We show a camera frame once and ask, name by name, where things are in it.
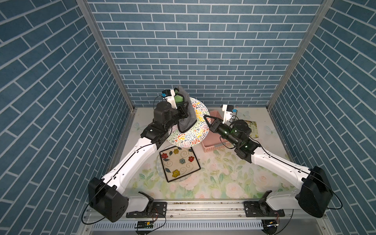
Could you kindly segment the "round colourful doodle plate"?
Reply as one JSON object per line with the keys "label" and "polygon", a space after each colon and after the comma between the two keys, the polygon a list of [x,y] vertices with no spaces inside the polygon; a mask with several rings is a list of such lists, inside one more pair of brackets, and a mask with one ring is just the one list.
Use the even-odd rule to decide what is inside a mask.
{"label": "round colourful doodle plate", "polygon": [[196,124],[186,133],[181,133],[178,125],[175,125],[167,138],[172,145],[180,148],[189,148],[200,144],[210,131],[204,120],[204,115],[210,115],[208,108],[195,98],[191,98],[191,101],[197,118]]}

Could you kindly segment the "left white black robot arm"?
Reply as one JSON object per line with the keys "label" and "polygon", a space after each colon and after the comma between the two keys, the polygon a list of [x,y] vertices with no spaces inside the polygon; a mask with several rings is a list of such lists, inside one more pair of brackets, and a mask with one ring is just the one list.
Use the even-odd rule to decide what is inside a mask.
{"label": "left white black robot arm", "polygon": [[152,123],[143,130],[133,149],[110,172],[89,182],[88,205],[111,222],[129,212],[149,214],[153,198],[143,192],[124,195],[125,189],[143,163],[166,141],[172,127],[180,120],[195,117],[195,112],[189,112],[192,108],[189,101],[176,108],[168,101],[158,103]]}

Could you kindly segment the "grey green cleaning cloth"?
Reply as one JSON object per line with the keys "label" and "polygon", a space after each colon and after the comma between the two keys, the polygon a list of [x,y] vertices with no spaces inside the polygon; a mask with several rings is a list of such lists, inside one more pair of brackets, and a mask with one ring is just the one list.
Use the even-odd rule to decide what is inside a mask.
{"label": "grey green cleaning cloth", "polygon": [[181,133],[189,131],[197,122],[194,107],[192,105],[189,93],[182,87],[174,88],[175,96],[174,101],[177,107],[182,107],[185,111],[185,118],[180,119],[178,122],[178,129]]}

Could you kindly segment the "square flower pattern plate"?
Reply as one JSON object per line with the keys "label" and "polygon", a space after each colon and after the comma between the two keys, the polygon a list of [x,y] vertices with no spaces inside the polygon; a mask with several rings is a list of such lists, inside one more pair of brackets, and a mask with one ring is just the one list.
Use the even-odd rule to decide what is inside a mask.
{"label": "square flower pattern plate", "polygon": [[168,183],[178,181],[201,170],[201,165],[192,147],[173,146],[159,152],[162,173]]}

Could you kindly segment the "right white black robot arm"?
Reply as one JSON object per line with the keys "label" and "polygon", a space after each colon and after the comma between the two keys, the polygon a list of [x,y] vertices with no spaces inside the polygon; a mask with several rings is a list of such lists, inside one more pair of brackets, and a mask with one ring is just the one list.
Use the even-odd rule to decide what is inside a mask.
{"label": "right white black robot arm", "polygon": [[231,143],[242,160],[270,170],[295,187],[287,193],[265,193],[263,200],[268,209],[302,209],[313,217],[323,217],[334,193],[322,168],[298,165],[264,149],[250,137],[252,130],[244,120],[227,125],[214,116],[204,115],[204,119],[210,131]]}

